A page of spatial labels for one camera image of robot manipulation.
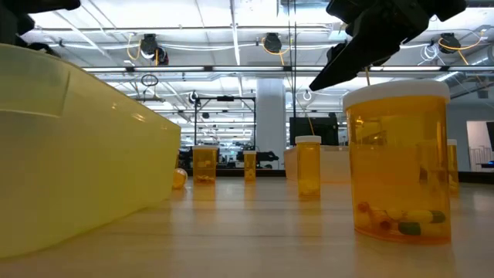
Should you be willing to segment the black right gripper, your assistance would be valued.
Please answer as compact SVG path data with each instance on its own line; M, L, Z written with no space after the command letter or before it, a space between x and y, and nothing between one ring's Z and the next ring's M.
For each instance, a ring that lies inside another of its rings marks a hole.
M446 21L466 9L465 0L331 0L326 12L342 20L348 42L327 52L327 64L309 85L312 91L352 80L380 66L404 43L421 35L431 17Z

